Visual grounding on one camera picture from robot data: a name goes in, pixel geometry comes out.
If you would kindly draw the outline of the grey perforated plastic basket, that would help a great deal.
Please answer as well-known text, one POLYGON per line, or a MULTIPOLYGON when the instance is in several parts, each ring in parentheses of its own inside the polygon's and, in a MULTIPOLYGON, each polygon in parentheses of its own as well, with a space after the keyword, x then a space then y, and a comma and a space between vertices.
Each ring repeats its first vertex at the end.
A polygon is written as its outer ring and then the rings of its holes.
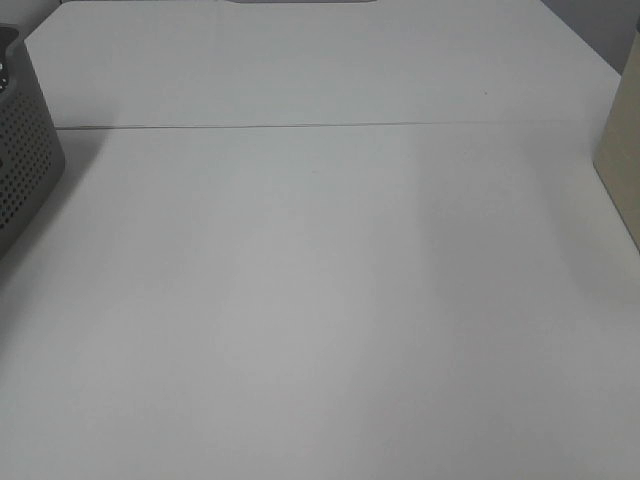
POLYGON ((1 26, 1 254, 41 209, 62 176, 65 154, 24 41, 1 26))

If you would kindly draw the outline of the beige box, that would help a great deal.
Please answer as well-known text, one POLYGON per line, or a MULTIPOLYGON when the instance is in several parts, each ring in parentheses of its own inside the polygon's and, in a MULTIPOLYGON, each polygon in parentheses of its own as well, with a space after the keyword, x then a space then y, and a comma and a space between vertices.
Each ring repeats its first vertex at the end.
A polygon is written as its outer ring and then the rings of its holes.
POLYGON ((602 132, 594 167, 639 248, 639 30, 602 132))

